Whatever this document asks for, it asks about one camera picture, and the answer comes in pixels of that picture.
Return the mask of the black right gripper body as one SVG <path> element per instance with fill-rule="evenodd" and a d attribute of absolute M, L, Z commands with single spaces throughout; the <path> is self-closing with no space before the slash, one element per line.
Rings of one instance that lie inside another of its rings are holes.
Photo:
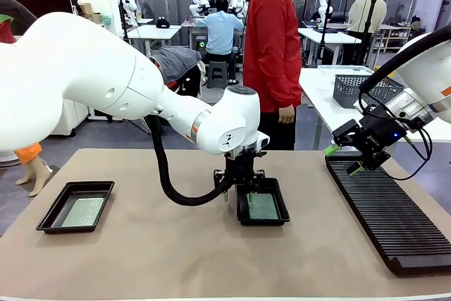
<path fill-rule="evenodd" d="M 375 154 L 407 135 L 406 128 L 386 113 L 364 115 L 359 121 L 357 149 L 362 154 Z"/>

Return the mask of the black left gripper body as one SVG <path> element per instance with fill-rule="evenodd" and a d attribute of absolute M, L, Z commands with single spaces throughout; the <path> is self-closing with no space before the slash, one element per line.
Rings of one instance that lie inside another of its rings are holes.
<path fill-rule="evenodd" d="M 251 183 L 254 179 L 256 152 L 225 154 L 225 179 L 231 183 Z"/>

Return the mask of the person's right hand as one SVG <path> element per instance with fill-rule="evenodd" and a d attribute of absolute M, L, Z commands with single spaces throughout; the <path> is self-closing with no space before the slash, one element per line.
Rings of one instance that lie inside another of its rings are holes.
<path fill-rule="evenodd" d="M 295 121 L 295 108 L 293 105 L 279 108 L 278 110 L 278 122 L 282 124 L 291 124 Z"/>

